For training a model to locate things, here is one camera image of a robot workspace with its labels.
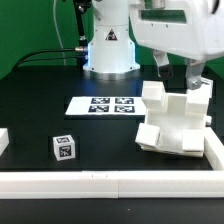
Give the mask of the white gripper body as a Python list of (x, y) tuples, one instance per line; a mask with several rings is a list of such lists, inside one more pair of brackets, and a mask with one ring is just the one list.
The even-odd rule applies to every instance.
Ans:
[(185, 22), (143, 19), (144, 0), (129, 6), (130, 21), (137, 43), (198, 61), (224, 56), (224, 0), (165, 0), (162, 13), (183, 11)]

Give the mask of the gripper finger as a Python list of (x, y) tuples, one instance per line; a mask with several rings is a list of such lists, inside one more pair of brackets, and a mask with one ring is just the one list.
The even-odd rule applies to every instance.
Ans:
[(190, 90), (196, 90), (201, 87), (201, 75), (205, 63), (193, 59), (186, 60), (186, 84)]
[(154, 50), (153, 57), (157, 66), (158, 76), (164, 79), (171, 78), (173, 75), (173, 69), (169, 62), (169, 58), (166, 52)]

